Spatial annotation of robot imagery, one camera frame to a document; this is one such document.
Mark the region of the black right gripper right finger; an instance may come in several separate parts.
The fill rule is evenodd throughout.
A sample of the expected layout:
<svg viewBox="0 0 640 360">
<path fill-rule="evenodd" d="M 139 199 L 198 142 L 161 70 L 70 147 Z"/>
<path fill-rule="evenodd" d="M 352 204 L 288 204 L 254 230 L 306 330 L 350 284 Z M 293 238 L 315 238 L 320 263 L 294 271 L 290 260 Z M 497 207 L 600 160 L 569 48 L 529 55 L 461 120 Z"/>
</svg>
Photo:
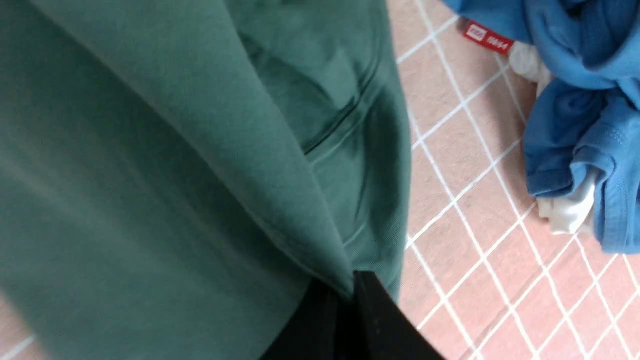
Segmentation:
<svg viewBox="0 0 640 360">
<path fill-rule="evenodd" d="M 398 308 L 373 272 L 356 272 L 358 344 L 354 360 L 443 360 Z"/>
</svg>

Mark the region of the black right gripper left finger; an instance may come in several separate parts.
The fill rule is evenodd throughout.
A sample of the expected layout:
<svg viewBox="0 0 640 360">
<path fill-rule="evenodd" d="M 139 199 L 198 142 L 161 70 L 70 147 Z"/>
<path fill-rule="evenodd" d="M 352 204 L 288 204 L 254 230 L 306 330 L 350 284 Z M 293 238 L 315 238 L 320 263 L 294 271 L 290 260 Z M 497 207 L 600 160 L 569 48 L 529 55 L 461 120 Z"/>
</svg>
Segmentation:
<svg viewBox="0 0 640 360">
<path fill-rule="evenodd" d="M 319 280 L 312 280 L 285 328 L 263 360 L 352 360 L 357 329 L 352 304 Z"/>
</svg>

